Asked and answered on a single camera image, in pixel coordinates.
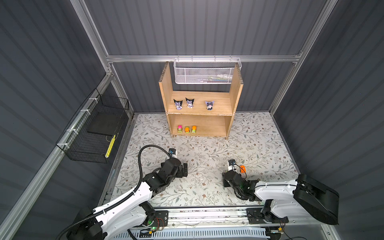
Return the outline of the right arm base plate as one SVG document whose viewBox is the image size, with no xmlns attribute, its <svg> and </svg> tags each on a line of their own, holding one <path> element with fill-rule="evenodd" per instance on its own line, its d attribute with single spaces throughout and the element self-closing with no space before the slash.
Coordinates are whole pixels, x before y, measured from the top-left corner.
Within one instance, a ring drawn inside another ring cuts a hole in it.
<svg viewBox="0 0 384 240">
<path fill-rule="evenodd" d="M 288 217 L 279 218 L 270 212 L 264 212 L 263 208 L 247 208 L 246 214 L 251 225 L 255 224 L 287 224 Z"/>
</svg>

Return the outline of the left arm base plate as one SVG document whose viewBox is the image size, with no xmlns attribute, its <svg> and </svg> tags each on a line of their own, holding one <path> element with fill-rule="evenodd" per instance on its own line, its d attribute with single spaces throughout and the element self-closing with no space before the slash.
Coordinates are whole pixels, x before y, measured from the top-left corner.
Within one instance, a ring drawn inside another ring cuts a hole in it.
<svg viewBox="0 0 384 240">
<path fill-rule="evenodd" d="M 155 210 L 152 213 L 147 214 L 146 219 L 143 222 L 144 227 L 166 227 L 168 225 L 169 211 Z"/>
</svg>

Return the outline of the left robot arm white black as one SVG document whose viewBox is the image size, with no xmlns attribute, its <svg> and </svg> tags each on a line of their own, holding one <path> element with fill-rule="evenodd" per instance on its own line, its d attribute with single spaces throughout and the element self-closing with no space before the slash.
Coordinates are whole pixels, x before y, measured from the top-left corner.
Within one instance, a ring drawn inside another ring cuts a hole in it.
<svg viewBox="0 0 384 240">
<path fill-rule="evenodd" d="M 132 228 L 141 227 L 139 235 L 143 237 L 165 227 L 166 212 L 156 211 L 150 199 L 163 192 L 175 178 L 188 176 L 188 165 L 176 158 L 175 149 L 169 149 L 166 155 L 168 159 L 147 175 L 138 163 L 139 182 L 132 190 L 105 205 L 82 209 L 57 239 L 65 236 L 68 240 L 111 240 L 122 233 L 135 239 Z"/>
</svg>

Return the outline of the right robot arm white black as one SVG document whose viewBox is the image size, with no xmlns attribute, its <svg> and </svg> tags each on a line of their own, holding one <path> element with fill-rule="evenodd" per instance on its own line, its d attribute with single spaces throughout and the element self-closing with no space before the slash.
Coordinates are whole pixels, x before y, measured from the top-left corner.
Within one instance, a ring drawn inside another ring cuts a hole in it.
<svg viewBox="0 0 384 240">
<path fill-rule="evenodd" d="M 241 200 L 264 202 L 262 208 L 247 209 L 251 224 L 286 224 L 309 217 L 328 225 L 339 223 L 339 193 L 305 174 L 290 181 L 263 182 L 245 180 L 230 170 L 223 173 L 223 183 Z"/>
</svg>

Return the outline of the orange toy bulldozer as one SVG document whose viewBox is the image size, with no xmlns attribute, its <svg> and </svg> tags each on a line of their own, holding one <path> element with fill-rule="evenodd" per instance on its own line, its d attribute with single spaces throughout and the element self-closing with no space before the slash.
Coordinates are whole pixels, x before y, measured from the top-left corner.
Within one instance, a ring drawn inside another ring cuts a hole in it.
<svg viewBox="0 0 384 240">
<path fill-rule="evenodd" d="M 245 166 L 239 166 L 241 173 L 246 173 L 246 167 Z"/>
</svg>

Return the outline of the black purple figurine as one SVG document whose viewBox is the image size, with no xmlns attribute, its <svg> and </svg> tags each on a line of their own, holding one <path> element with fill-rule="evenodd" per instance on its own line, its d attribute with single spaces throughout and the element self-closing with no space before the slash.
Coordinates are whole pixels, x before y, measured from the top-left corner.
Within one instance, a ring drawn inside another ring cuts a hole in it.
<svg viewBox="0 0 384 240">
<path fill-rule="evenodd" d="M 205 101 L 206 107 L 208 111 L 211 111 L 213 109 L 214 101 L 207 102 Z"/>
<path fill-rule="evenodd" d="M 174 100 L 174 104 L 175 104 L 175 107 L 177 110 L 181 110 L 183 107 L 183 101 L 177 101 L 177 100 Z"/>
<path fill-rule="evenodd" d="M 186 103 L 188 108 L 193 108 L 194 107 L 194 99 L 188 99 L 186 98 Z"/>
</svg>

